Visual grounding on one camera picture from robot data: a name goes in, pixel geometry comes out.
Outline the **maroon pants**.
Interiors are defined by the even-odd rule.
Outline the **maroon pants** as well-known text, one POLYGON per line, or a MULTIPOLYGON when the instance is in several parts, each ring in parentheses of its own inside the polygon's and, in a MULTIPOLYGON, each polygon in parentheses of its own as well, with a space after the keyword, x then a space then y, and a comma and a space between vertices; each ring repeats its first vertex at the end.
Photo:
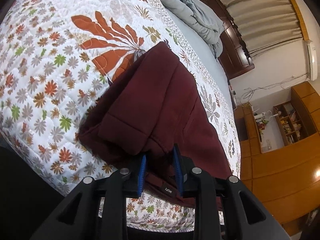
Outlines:
POLYGON ((195 200, 178 193, 169 157, 174 146, 211 176, 232 174, 194 77, 164 42, 116 78, 81 124, 78 138, 116 168, 129 167, 145 153, 147 190, 183 207, 194 207, 195 200))

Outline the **wooden desk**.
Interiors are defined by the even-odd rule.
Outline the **wooden desk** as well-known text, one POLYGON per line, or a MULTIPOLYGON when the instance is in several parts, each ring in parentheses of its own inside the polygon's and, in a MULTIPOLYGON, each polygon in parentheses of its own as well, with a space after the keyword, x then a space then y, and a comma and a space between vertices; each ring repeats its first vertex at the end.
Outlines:
POLYGON ((254 119, 252 106, 250 104, 238 106, 233 113, 240 141, 241 157, 247 158, 262 154, 261 136, 254 119))

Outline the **dark bedside table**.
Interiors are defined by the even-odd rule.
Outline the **dark bedside table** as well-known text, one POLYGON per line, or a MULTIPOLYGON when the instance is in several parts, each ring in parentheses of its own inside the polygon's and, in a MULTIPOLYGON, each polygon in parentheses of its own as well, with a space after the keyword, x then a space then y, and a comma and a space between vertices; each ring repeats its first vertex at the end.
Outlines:
POLYGON ((229 88, 231 102, 232 102, 232 109, 236 110, 236 108, 237 108, 236 92, 233 90, 230 81, 228 81, 228 88, 229 88))

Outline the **orange wooden wardrobe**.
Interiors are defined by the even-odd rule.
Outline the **orange wooden wardrobe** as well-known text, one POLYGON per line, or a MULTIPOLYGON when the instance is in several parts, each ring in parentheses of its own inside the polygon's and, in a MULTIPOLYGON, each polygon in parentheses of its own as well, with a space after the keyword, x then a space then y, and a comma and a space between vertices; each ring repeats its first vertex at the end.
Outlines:
POLYGON ((242 182, 290 236, 319 207, 319 94, 309 82, 291 88, 308 137, 289 146, 241 157, 242 182))

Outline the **dark wooden headboard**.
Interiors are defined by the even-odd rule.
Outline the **dark wooden headboard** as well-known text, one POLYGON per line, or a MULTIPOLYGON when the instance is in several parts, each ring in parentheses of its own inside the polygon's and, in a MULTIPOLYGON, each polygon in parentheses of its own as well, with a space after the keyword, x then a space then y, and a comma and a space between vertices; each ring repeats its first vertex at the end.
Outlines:
POLYGON ((254 63, 238 31, 238 26, 220 0, 200 0, 210 7, 223 21, 224 31, 220 35, 223 52, 219 61, 228 79, 234 79, 254 69, 254 63))

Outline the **light blue bed sheet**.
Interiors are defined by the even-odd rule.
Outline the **light blue bed sheet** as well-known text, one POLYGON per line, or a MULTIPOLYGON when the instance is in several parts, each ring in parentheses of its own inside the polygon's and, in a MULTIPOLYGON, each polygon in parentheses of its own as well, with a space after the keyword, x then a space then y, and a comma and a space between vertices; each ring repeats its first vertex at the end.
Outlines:
POLYGON ((195 30, 191 27, 186 25, 182 20, 180 20, 176 15, 174 15, 170 10, 165 9, 166 12, 169 14, 171 19, 175 22, 178 26, 182 34, 185 36, 186 40, 189 42, 197 56, 200 58, 206 69, 208 70, 209 74, 212 76, 213 80, 216 82, 217 86, 221 90, 221 93, 225 97, 231 111, 233 110, 232 107, 232 100, 229 91, 229 85, 227 76, 225 71, 219 61, 217 61, 210 50, 208 44, 204 42, 204 40, 197 34, 195 30))

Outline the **floral quilted bedspread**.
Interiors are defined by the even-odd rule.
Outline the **floral quilted bedspread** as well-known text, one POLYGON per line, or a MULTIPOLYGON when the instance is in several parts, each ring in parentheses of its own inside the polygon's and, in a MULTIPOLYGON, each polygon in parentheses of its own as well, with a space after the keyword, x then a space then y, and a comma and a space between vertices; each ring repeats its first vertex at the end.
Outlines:
POLYGON ((80 123, 113 77, 164 42, 195 77, 232 174, 240 176, 233 111, 160 0, 16 0, 1 23, 1 135, 67 195, 114 171, 80 144, 80 123))

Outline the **grey-blue comforter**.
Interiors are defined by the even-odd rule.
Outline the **grey-blue comforter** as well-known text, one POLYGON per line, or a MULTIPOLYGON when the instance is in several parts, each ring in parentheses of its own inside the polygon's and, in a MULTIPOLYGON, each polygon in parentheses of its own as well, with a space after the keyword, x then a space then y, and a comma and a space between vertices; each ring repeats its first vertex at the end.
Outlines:
POLYGON ((176 17, 192 28, 208 44, 216 58, 223 52, 220 35, 223 21, 200 0, 160 0, 176 17))

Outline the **white air conditioner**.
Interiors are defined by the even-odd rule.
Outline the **white air conditioner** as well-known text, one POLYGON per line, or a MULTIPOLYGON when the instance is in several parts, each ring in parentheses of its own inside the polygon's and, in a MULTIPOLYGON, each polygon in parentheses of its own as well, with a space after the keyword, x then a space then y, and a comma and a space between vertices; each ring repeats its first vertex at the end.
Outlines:
POLYGON ((315 43, 312 40, 305 40, 304 42, 306 44, 309 62, 307 76, 310 81, 315 81, 318 77, 318 64, 315 43))

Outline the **beige curtain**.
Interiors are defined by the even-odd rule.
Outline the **beige curtain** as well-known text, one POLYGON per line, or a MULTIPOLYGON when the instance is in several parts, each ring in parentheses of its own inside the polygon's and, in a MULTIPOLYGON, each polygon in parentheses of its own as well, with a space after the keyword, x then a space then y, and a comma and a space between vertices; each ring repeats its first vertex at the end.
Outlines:
POLYGON ((295 0, 220 0, 251 57, 303 38, 295 0))

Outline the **wooden wall shelf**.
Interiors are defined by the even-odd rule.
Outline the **wooden wall shelf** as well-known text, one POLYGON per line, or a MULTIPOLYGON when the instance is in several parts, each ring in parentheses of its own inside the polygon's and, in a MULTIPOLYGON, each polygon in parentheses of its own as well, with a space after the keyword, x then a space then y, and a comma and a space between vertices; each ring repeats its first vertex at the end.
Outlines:
POLYGON ((284 146, 292 145, 308 137, 302 118, 291 101, 273 106, 273 113, 275 114, 284 146))

